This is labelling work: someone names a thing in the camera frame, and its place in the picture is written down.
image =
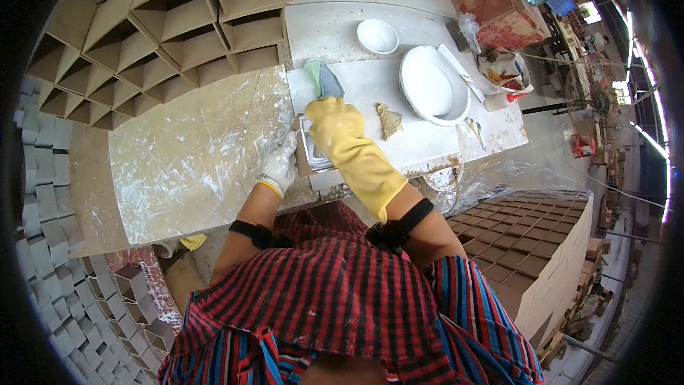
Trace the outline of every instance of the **brown tile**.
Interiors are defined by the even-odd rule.
[[[516,269],[527,275],[539,278],[539,274],[549,263],[545,258],[537,257],[534,254],[529,254],[524,261],[522,261]]]
[[[506,281],[506,278],[513,274],[513,272],[514,271],[512,269],[508,269],[505,266],[494,263],[486,271],[484,271],[484,276],[490,281],[504,282]]]
[[[558,223],[556,220],[549,220],[549,219],[541,219],[537,222],[534,227],[541,227],[542,229],[548,229],[551,230],[553,227]]]
[[[566,209],[565,207],[553,207],[551,209],[551,212],[555,214],[566,214],[569,211],[569,209]]]
[[[539,244],[538,240],[527,238],[526,236],[524,236],[518,239],[515,244],[513,244],[513,248],[531,253],[532,250],[534,250],[534,248],[537,246],[537,244]]]
[[[510,235],[501,235],[499,239],[494,241],[492,244],[502,248],[509,248],[517,242],[517,238]]]
[[[462,234],[472,236],[473,238],[477,238],[478,236],[482,235],[483,233],[484,233],[484,229],[481,229],[477,226],[473,226],[470,229],[462,232]]]
[[[494,213],[491,211],[481,210],[481,211],[478,211],[477,214],[475,214],[475,215],[478,217],[486,219],[487,217],[491,216],[492,214],[494,214]]]
[[[475,262],[477,267],[480,269],[480,272],[484,272],[487,270],[487,268],[492,266],[492,263],[490,261],[486,261],[483,258],[475,257],[472,260]]]
[[[470,229],[472,226],[465,224],[465,223],[459,223],[458,225],[454,226],[451,228],[455,233],[457,234],[465,234],[468,229]]]
[[[562,244],[563,241],[565,241],[565,237],[566,235],[559,234],[558,232],[549,232],[549,234],[544,237],[544,240],[551,243]]]
[[[553,227],[553,232],[560,232],[561,234],[569,234],[573,226],[569,223],[560,222]]]
[[[534,284],[534,281],[534,278],[525,276],[520,272],[515,272],[508,276],[508,279],[503,283],[503,285],[515,290],[518,293],[525,293],[527,289]]]
[[[477,225],[478,225],[479,227],[485,227],[485,228],[489,229],[490,227],[494,226],[494,225],[497,224],[497,223],[499,223],[499,222],[496,221],[496,220],[484,219],[484,220],[482,220],[481,222],[479,222]]]
[[[501,236],[501,234],[499,234],[498,232],[494,232],[493,230],[488,230],[488,231],[484,232],[482,235],[480,235],[480,240],[482,240],[486,243],[493,243],[494,241],[499,239],[500,236]]]
[[[510,229],[508,230],[508,233],[511,234],[511,235],[522,236],[522,235],[524,235],[528,230],[530,230],[530,227],[529,227],[529,226],[517,224],[517,225],[511,226]]]
[[[492,230],[496,230],[497,232],[501,232],[503,234],[506,230],[508,230],[509,227],[510,225],[500,223],[492,227]]]
[[[534,226],[534,224],[537,223],[537,220],[539,220],[539,218],[527,216],[527,217],[523,217],[520,220],[518,220],[518,223],[521,225],[526,225],[526,226]]]
[[[551,258],[553,253],[560,247],[559,244],[549,243],[548,241],[539,241],[539,244],[532,250],[532,253],[537,256]]]
[[[540,229],[539,227],[533,227],[528,231],[526,236],[534,239],[544,239],[546,234],[548,234],[549,231],[546,229]]]
[[[579,221],[579,218],[577,218],[577,217],[572,217],[572,216],[563,216],[563,218],[560,219],[560,221],[562,221],[562,222],[564,222],[564,223],[570,223],[570,224],[573,224],[573,225],[574,225],[574,224],[577,223],[577,221]]]
[[[483,252],[480,252],[477,255],[477,257],[481,257],[481,258],[485,259],[486,261],[496,262],[497,259],[499,259],[501,256],[503,256],[505,253],[506,252],[500,248],[490,246],[489,248],[487,248]]]
[[[513,216],[513,215],[508,215],[504,220],[501,221],[501,223],[509,224],[509,225],[515,225],[518,223],[518,220],[520,220],[520,217],[518,216]]]
[[[506,252],[506,254],[499,258],[497,263],[501,263],[502,265],[506,265],[515,270],[523,260],[525,260],[525,254],[509,250]]]
[[[465,219],[463,222],[467,223],[468,225],[476,225],[481,221],[482,221],[481,217],[471,216],[471,217],[468,217],[467,219]]]
[[[482,241],[478,241],[477,239],[471,239],[463,245],[463,248],[464,250],[466,250],[466,253],[472,255],[484,251],[487,247],[489,247],[489,244],[485,244]]]

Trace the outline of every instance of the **metal pole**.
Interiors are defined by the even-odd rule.
[[[626,238],[640,239],[640,240],[642,240],[642,241],[647,241],[647,242],[649,242],[649,243],[662,244],[662,242],[661,242],[659,239],[646,238],[645,236],[636,236],[636,235],[620,234],[620,233],[617,233],[617,232],[613,232],[613,231],[611,231],[611,230],[605,230],[605,231],[603,231],[603,232],[605,232],[605,233],[607,233],[607,234],[611,234],[611,235],[616,235],[616,236],[624,236],[624,237],[626,237]]]
[[[580,342],[579,340],[577,340],[575,338],[571,338],[567,334],[563,334],[563,340],[565,340],[567,343],[569,343],[570,345],[572,345],[574,347],[577,346],[578,348],[582,348],[586,352],[590,352],[591,354],[594,354],[597,357],[601,357],[604,360],[610,361],[611,363],[615,362],[615,358],[611,357],[610,355],[604,353],[603,351],[601,351],[599,349],[596,349],[592,346],[589,346],[584,342]]]
[[[531,108],[526,108],[523,110],[523,115],[529,115],[530,113],[537,113],[537,112],[548,112],[548,111],[554,111],[559,108],[565,108],[568,107],[568,103],[557,103],[557,104],[549,104],[548,106],[541,106],[541,107],[531,107]]]

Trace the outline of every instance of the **workbench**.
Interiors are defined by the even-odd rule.
[[[285,14],[293,64],[288,72],[281,65],[191,91],[122,124],[109,133],[108,145],[103,142],[107,133],[93,128],[83,129],[80,137],[92,137],[97,143],[73,140],[72,150],[85,158],[72,164],[72,181],[81,182],[73,185],[74,204],[91,200],[76,208],[86,239],[77,256],[124,250],[231,223],[257,181],[263,156],[282,139],[302,107],[300,85],[290,80],[308,58],[322,57],[331,68],[347,65],[361,78],[359,87],[373,86],[399,101],[395,70],[403,54],[414,46],[443,43],[485,95],[497,92],[477,71],[473,55],[458,52],[449,36],[445,25],[455,15],[450,0],[294,0]],[[382,59],[368,55],[356,41],[356,25],[374,17],[389,22],[400,38],[398,51]],[[370,99],[364,96],[373,89],[364,94],[356,84],[346,86],[347,101],[367,102]],[[449,150],[429,160],[403,164],[402,172],[415,177],[527,142],[517,104],[488,113],[473,99],[469,116],[482,124],[484,149],[467,125],[446,128],[456,143],[445,143]],[[338,173],[329,171],[311,182],[298,180],[280,210],[349,194]],[[106,220],[100,213],[105,209],[111,213]]]

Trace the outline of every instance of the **concrete floor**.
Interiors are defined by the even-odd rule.
[[[526,64],[535,90],[518,99],[520,108],[524,110],[560,102],[561,100],[557,98],[543,95],[541,87],[548,81],[544,81],[539,63],[533,58],[527,58]],[[460,184],[461,201],[474,193],[482,193],[482,190],[475,189],[482,189],[484,186],[492,187],[495,184],[507,184],[520,189],[556,188],[579,191],[588,189],[594,193],[594,224],[596,224],[605,188],[590,177],[605,183],[605,168],[592,167],[590,158],[574,158],[570,152],[573,125],[569,115],[553,116],[552,112],[534,113],[524,115],[523,122],[529,143],[466,164]],[[631,150],[628,156],[630,164],[635,168],[626,174],[638,176],[638,150]],[[353,209],[368,226],[375,223],[375,218],[355,197],[343,202]],[[193,252],[200,277],[207,283],[227,234],[227,226],[215,229],[202,246]]]

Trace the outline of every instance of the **black wrist strap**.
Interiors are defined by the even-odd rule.
[[[252,244],[260,249],[267,248],[289,248],[292,247],[292,240],[285,235],[275,237],[273,232],[265,226],[252,225],[246,221],[234,221],[228,230],[252,238]]]
[[[366,239],[381,250],[399,247],[408,242],[413,228],[433,209],[432,202],[423,198],[399,220],[390,220],[384,226],[380,223],[373,225],[366,232]]]

